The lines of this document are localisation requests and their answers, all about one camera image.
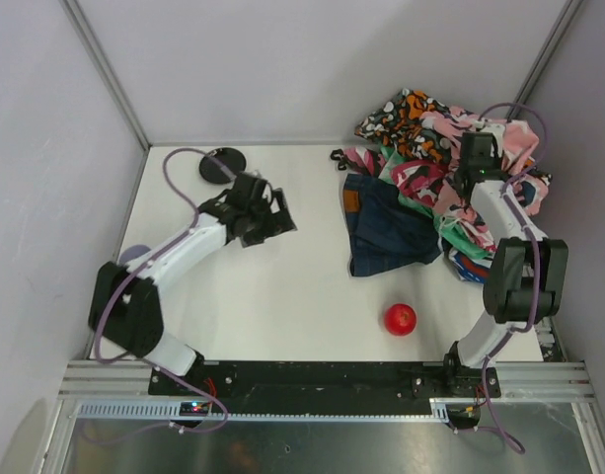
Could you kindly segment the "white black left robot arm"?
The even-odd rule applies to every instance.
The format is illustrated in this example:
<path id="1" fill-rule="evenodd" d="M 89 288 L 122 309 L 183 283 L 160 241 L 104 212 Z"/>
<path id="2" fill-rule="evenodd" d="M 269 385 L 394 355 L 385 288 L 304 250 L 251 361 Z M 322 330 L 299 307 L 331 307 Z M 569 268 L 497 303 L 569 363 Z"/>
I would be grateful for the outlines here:
<path id="1" fill-rule="evenodd" d="M 164 292 L 236 239 L 251 247 L 295 229 L 283 190 L 242 172 L 230 189 L 203 202 L 196 218 L 175 236 L 125 264 L 100 267 L 89 327 L 128 355 L 184 376 L 203 356 L 165 329 Z"/>

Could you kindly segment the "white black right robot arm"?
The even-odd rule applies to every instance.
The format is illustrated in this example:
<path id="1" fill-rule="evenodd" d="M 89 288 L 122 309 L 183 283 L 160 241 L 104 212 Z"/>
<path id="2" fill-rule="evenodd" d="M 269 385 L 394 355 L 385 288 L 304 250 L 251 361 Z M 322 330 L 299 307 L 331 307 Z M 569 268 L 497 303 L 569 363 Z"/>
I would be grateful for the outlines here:
<path id="1" fill-rule="evenodd" d="M 444 358 L 446 385 L 454 396 L 489 389 L 488 370 L 513 336 L 557 314 L 568 247 L 551 239 L 528 217 L 502 170 L 493 134 L 465 132 L 454 186 L 485 221 L 495 254 L 483 287 L 485 311 Z"/>

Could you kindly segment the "pink navy patterned cloth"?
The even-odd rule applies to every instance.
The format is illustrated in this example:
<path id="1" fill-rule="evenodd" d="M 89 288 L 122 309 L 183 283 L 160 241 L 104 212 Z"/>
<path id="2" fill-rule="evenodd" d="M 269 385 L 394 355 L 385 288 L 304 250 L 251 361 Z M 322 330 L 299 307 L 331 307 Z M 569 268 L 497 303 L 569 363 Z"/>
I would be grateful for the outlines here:
<path id="1" fill-rule="evenodd" d="M 487 118 L 451 108 L 425 112 L 422 127 L 440 135 L 451 154 L 433 209 L 493 251 L 502 239 L 549 239 L 532 221 L 551 177 L 537 168 L 539 136 L 524 120 Z"/>

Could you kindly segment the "dark blue denim cloth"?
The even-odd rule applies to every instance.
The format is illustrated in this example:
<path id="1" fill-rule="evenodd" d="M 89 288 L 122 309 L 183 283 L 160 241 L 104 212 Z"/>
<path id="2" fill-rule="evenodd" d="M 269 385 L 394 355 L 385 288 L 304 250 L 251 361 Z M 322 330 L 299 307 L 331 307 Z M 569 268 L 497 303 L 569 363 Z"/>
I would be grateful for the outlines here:
<path id="1" fill-rule="evenodd" d="M 399 203 L 399 190 L 380 179 L 348 174 L 342 207 L 350 244 L 349 273 L 372 277 L 441 254 L 432 219 Z"/>

